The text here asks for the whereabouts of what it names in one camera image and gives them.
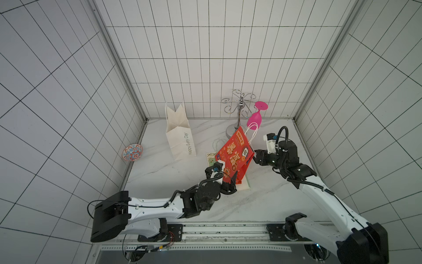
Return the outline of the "red printed paper bag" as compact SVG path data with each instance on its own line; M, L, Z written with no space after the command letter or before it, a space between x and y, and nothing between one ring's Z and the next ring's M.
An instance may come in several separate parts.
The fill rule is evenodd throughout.
M255 152L251 146L256 130L238 128L234 135L216 153L215 160L225 162L224 173L232 177L237 172L236 184L242 182Z

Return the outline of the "green Fresh paper bag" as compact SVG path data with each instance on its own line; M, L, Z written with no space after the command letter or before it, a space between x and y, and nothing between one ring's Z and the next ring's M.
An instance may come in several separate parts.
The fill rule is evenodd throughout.
M211 166L215 162L214 156L216 155L217 151L220 150L224 146L225 143L226 143L226 140L224 139L215 139L213 141L212 143L213 152L206 153L206 158L207 158L207 162L209 166ZM239 191L250 189L248 179L246 176L243 178L241 183L236 184L236 189Z

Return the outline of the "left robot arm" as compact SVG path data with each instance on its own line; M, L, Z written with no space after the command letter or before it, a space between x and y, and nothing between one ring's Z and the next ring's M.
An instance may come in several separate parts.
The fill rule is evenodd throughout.
M236 193L236 179L212 171L207 179L188 190L176 190L169 199L131 198L128 191L120 191L95 206L90 241L106 242L120 234L156 237L166 232L167 221L197 217L221 195Z

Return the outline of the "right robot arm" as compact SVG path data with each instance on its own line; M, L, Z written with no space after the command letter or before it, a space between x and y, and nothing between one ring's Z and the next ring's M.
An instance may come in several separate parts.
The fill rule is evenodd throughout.
M386 229L370 223L354 212L330 190L310 166L300 162L289 130L282 126L277 134L264 136L266 150L256 150L253 160L270 166L296 189L306 194L329 217L337 230L322 226L304 213L286 217L284 237L292 242L308 239L337 256L342 264L387 264L389 241Z

